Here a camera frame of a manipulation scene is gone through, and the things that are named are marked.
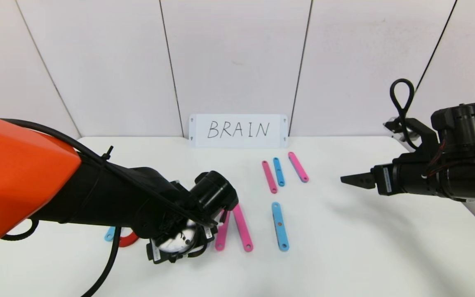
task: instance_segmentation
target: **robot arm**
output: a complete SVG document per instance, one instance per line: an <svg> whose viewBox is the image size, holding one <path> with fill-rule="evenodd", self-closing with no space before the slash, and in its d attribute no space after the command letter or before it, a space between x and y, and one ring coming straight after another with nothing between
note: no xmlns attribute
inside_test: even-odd
<svg viewBox="0 0 475 297"><path fill-rule="evenodd" d="M390 90L394 102L396 83ZM475 201L475 103L441 109L432 115L432 127L440 141L434 130L418 120L402 118L404 109L398 107L399 117L385 126L393 132L401 130L406 141L409 135L421 137L421 145L413 146L413 152L402 154L390 164L377 165L369 173L341 177L341 181L365 189L376 185L379 194L386 196L412 193Z"/></svg>
<svg viewBox="0 0 475 297"><path fill-rule="evenodd" d="M205 228L217 233L215 217L238 204L230 183L210 171L187 190L154 169L109 163L112 149L99 156L46 126L0 120L0 238L30 218L33 227L19 238L30 235L39 220L117 227L109 269L120 227L151 239L148 257L156 264L202 254L198 248L210 240ZM150 254L154 248L161 251L160 259Z"/></svg>

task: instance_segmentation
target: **white sign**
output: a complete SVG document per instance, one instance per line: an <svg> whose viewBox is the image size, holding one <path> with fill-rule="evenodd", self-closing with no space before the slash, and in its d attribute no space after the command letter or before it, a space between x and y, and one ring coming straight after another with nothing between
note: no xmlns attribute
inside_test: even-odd
<svg viewBox="0 0 475 297"><path fill-rule="evenodd" d="M285 115L196 114L188 119L194 147L287 147Z"/></svg>

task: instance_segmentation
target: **blue plastic stick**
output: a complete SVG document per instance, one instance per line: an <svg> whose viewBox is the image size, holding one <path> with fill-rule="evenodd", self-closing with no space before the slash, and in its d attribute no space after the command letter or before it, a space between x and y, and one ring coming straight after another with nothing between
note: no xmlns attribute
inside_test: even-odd
<svg viewBox="0 0 475 297"><path fill-rule="evenodd" d="M107 230L106 235L104 236L105 241L113 241L113 235L115 234L115 228L114 227L109 227L109 230Z"/></svg>
<svg viewBox="0 0 475 297"><path fill-rule="evenodd" d="M283 172L281 171L281 164L278 158L274 158L274 170L276 171L277 184L279 186L285 186L285 179L283 178Z"/></svg>
<svg viewBox="0 0 475 297"><path fill-rule="evenodd" d="M283 216L281 215L281 205L277 202L272 203L272 217L274 218L274 226L276 229L277 245L282 252L289 250L289 239L287 239L287 233L285 232L285 222L283 222Z"/></svg>

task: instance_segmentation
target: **tabletop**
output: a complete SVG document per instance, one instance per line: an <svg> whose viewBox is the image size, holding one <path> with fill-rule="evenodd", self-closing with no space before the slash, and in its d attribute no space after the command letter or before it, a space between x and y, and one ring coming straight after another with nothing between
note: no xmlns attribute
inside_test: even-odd
<svg viewBox="0 0 475 297"><path fill-rule="evenodd" d="M254 243L245 252L234 220L225 250L154 265L147 240L120 248L96 293L113 296L475 296L475 217L450 199L379 196L340 182L405 152L388 137L291 137L287 149L192 148L180 137L85 137L111 162L152 167L186 188L216 170L236 188ZM302 183L293 151L309 175ZM272 194L262 160L278 157L285 186ZM271 204L279 202L290 243L277 246ZM17 229L28 229L24 222ZM79 296L98 278L111 243L107 227L40 222L21 241L0 240L0 296Z"/></svg>

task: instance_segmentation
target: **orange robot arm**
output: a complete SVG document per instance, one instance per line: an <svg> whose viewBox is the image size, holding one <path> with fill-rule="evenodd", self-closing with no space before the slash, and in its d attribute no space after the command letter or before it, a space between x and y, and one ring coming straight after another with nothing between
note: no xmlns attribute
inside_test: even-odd
<svg viewBox="0 0 475 297"><path fill-rule="evenodd" d="M80 163L66 143L0 120L0 238L47 204Z"/></svg>

